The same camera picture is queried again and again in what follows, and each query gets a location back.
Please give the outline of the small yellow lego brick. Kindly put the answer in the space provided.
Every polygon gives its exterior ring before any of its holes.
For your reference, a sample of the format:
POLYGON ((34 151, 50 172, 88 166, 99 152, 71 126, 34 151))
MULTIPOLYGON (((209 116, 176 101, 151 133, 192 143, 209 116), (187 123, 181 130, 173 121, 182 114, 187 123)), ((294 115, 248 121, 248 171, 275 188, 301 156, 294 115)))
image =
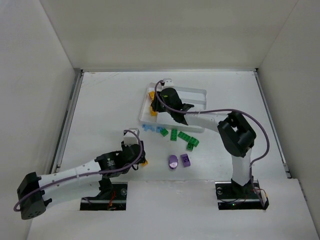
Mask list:
POLYGON ((148 161, 147 160, 145 160, 143 163, 141 163, 140 165, 142 166, 142 167, 144 167, 144 166, 146 166, 146 165, 148 165, 148 161))

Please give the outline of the green long lego brick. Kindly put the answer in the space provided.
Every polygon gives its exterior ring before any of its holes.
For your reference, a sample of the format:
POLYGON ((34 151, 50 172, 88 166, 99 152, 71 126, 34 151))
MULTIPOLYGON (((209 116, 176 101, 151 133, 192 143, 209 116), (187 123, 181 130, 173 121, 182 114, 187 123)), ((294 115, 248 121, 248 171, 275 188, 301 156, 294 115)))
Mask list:
POLYGON ((178 137, 178 130, 177 129, 171 129, 171 133, 170 133, 170 140, 171 141, 177 141, 177 137, 178 137))

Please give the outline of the purple round lego piece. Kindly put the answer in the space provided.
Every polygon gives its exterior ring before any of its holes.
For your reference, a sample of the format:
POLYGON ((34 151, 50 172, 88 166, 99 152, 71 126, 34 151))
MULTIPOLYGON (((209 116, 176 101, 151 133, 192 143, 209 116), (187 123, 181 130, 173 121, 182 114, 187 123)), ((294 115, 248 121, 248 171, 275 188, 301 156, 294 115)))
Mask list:
POLYGON ((176 155, 170 155, 168 157, 168 167, 170 170, 175 170, 178 167, 179 160, 176 155))

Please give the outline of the purple square lego brick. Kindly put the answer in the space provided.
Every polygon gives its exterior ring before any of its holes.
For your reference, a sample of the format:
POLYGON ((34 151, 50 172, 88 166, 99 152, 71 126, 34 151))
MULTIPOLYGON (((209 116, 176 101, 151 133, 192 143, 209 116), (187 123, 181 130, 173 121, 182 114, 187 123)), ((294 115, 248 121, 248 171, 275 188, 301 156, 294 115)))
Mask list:
POLYGON ((180 156, 181 158, 181 162, 182 162, 182 165, 186 168, 186 167, 190 167, 191 166, 191 161, 190 161, 190 158, 189 156, 185 153, 185 154, 182 154, 180 156))

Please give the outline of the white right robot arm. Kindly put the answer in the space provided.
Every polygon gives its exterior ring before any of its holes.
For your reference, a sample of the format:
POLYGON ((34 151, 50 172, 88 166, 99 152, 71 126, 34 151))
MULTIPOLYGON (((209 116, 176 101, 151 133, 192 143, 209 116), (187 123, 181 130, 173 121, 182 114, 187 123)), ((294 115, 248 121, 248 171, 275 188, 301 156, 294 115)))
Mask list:
POLYGON ((241 113, 200 113, 194 105, 183 103, 172 87, 155 91, 151 107, 158 113, 167 112, 179 124, 219 133, 232 159, 231 191, 237 198, 252 193, 251 153, 257 135, 241 113))

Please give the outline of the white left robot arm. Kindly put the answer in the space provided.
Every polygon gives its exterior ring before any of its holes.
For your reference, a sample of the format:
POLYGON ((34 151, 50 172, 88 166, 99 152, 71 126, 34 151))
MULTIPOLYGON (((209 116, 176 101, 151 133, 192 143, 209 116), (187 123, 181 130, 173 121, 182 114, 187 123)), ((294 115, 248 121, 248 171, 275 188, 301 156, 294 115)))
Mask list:
POLYGON ((117 195, 111 178, 138 170, 146 162, 144 143, 121 145, 121 150, 104 153, 75 168, 53 174, 28 173, 17 189, 14 212, 30 220, 47 209, 75 199, 108 200, 117 195))

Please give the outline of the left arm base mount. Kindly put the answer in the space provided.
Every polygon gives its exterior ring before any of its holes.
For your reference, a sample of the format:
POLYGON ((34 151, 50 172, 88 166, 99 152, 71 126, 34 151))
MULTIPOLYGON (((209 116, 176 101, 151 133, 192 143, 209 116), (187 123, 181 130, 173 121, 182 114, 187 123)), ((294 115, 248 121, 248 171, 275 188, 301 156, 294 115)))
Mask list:
POLYGON ((80 211, 125 211, 127 208, 128 183, 113 182, 113 189, 107 194, 84 197, 80 201, 80 211))

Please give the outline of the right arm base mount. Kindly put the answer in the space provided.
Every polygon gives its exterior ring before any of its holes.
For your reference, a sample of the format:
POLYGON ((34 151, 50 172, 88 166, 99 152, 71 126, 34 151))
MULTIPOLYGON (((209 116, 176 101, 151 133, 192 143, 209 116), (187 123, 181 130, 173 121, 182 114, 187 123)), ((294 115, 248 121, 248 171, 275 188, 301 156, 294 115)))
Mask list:
POLYGON ((219 210, 266 210, 269 198, 257 180, 240 186, 233 181, 215 182, 219 210))

